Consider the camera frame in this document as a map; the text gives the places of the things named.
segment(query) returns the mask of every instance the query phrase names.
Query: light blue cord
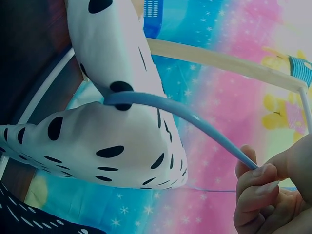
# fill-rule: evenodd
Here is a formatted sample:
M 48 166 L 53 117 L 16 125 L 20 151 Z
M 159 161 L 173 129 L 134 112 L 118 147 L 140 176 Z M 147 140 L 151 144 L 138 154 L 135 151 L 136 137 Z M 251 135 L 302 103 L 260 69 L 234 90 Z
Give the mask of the light blue cord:
M 108 95 L 104 99 L 104 105 L 118 105 L 118 104 L 141 104 L 159 108 L 161 110 L 170 112 L 180 118 L 193 124 L 195 127 L 202 130 L 212 139 L 223 146 L 227 151 L 234 155 L 238 160 L 246 164 L 250 169 L 256 169 L 258 166 L 241 152 L 229 139 L 220 133 L 215 127 L 209 124 L 204 119 L 197 116 L 189 108 L 177 101 L 159 97 L 153 94 L 139 93 L 133 91 L 124 91 Z

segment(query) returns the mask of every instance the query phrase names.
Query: dalmatian print fabric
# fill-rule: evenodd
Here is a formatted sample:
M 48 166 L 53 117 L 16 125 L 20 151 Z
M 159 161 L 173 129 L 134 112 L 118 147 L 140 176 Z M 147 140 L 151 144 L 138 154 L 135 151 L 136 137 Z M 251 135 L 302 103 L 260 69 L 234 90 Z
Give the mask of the dalmatian print fabric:
M 166 97 L 130 0 L 68 0 L 67 13 L 81 70 L 104 97 L 126 90 Z M 173 116 L 143 105 L 94 102 L 37 126 L 0 126 L 0 150 L 49 173 L 106 186 L 162 190 L 188 178 Z
M 106 234 L 106 232 L 70 223 L 16 199 L 0 181 L 0 233 Z

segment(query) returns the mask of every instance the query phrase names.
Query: yellow cartoon character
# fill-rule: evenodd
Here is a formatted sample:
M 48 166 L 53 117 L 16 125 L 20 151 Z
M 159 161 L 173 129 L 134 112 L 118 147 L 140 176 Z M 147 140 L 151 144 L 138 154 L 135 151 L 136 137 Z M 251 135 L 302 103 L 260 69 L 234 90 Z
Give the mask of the yellow cartoon character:
M 312 63 L 307 61 L 303 51 L 297 51 L 297 57 L 282 54 L 270 47 L 263 47 L 265 51 L 271 52 L 273 56 L 265 56 L 262 65 L 284 72 L 287 75 L 300 79 L 307 83 L 308 87 L 312 81 Z
M 289 93 L 288 100 L 283 100 L 271 94 L 264 97 L 264 106 L 271 112 L 262 118 L 262 123 L 269 130 L 293 129 L 293 141 L 301 139 L 307 129 L 307 120 L 300 103 L 300 96 Z

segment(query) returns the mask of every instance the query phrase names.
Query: dark fabric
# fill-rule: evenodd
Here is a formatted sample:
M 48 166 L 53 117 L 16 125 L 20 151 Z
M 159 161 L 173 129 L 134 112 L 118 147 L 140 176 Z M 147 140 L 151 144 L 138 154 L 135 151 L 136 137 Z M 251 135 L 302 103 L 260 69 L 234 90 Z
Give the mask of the dark fabric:
M 16 199 L 0 182 L 1 234 L 105 234 L 106 232 L 70 223 Z
M 0 125 L 5 125 L 70 45 L 64 1 L 1 0 L 0 34 Z

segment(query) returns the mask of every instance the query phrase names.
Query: bed sheet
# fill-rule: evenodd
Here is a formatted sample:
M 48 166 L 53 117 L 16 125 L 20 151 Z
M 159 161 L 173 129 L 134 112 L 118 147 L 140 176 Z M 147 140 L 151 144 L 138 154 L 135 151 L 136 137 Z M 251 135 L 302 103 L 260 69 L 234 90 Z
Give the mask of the bed sheet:
M 311 4 L 309 0 L 164 0 L 158 38 L 289 73 L 286 60 L 276 60 L 262 47 L 312 59 L 306 30 Z M 157 56 L 154 61 L 169 98 L 195 110 L 236 146 L 252 145 L 258 164 L 307 133 L 297 94 L 211 67 Z M 103 97 L 91 83 L 83 82 L 68 108 L 91 101 L 102 102 Z M 289 105 L 292 112 L 276 117 Z M 302 128 L 290 127 L 289 119 Z M 236 159 L 192 125 L 175 121 L 189 161 L 187 184 L 211 192 L 188 186 L 169 191 L 110 188 L 38 171 L 26 202 L 109 234 L 235 234 Z M 293 184 L 287 180 L 281 186 Z

